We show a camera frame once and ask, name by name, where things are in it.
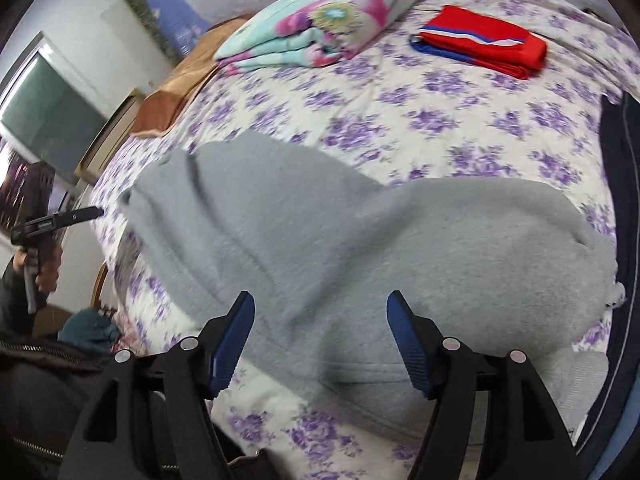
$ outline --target hand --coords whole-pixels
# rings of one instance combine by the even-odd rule
[[[17,274],[22,273],[24,267],[24,261],[27,254],[21,250],[18,250],[14,256],[14,271]],[[58,277],[60,276],[58,269],[62,264],[62,247],[56,244],[53,249],[53,256],[46,261],[40,273],[36,277],[36,285],[40,292],[55,292],[58,288]]]

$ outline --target black jacket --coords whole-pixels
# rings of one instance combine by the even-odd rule
[[[42,306],[46,299],[40,298]],[[53,339],[33,338],[34,316],[27,314],[24,280],[9,262],[0,279],[0,478],[57,479],[78,416],[113,356],[75,348]],[[164,401],[149,395],[153,438],[163,478],[178,478]],[[240,449],[214,428],[225,458]],[[236,480],[273,480],[265,454],[235,461]]]

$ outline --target purple floral bedspread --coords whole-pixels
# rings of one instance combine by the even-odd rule
[[[413,51],[408,36],[445,4],[544,36],[542,74],[521,81]],[[198,331],[146,266],[116,200],[163,153],[230,140],[249,127],[315,147],[389,186],[459,175],[546,182],[615,243],[598,143],[600,96],[638,96],[639,76],[632,40],[563,0],[423,0],[350,61],[214,79],[167,136],[129,139],[92,193],[106,210],[94,228],[122,314],[149,352]],[[610,320],[606,312],[575,350],[605,351]],[[292,478],[405,478],[415,455],[319,412],[243,360],[211,415],[245,451],[277,454]]]

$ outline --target red folded cloth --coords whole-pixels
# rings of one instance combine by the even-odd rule
[[[416,50],[463,60],[519,79],[528,79],[545,64],[545,41],[513,23],[461,7],[445,6],[416,36],[412,41]]]

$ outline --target tan cloth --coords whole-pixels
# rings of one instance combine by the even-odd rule
[[[213,60],[215,51],[249,18],[250,16],[239,16],[206,32],[191,53],[144,100],[134,120],[131,135],[164,136],[182,110],[189,106],[200,89],[217,73],[218,64]]]

